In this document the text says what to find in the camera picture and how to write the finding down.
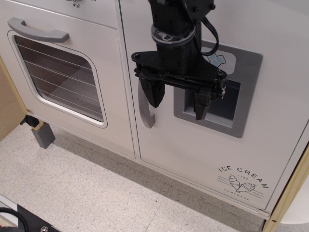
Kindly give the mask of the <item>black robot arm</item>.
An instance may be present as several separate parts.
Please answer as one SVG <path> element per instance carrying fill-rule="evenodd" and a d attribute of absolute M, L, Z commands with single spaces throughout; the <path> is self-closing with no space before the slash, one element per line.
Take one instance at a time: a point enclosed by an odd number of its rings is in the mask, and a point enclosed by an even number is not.
<path fill-rule="evenodd" d="M 219 47 L 202 52 L 201 26 L 218 39 L 215 27 L 206 15 L 215 9 L 212 0 L 151 0 L 152 39 L 157 50 L 135 52 L 135 75 L 148 103 L 157 108 L 170 85 L 194 91 L 197 120 L 203 120 L 211 101 L 225 94 L 226 72 L 205 60 Z"/>

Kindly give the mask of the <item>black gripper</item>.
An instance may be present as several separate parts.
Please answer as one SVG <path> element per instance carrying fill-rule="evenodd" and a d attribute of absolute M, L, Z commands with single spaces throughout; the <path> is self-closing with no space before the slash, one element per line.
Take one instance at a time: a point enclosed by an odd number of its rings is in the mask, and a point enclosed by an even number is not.
<path fill-rule="evenodd" d="M 193 90 L 196 120 L 204 120 L 211 99 L 224 97 L 227 74 L 208 63 L 203 55 L 197 36 L 181 45 L 158 44 L 155 51 L 133 53 L 135 75 L 150 105 L 159 106 L 165 85 Z"/>

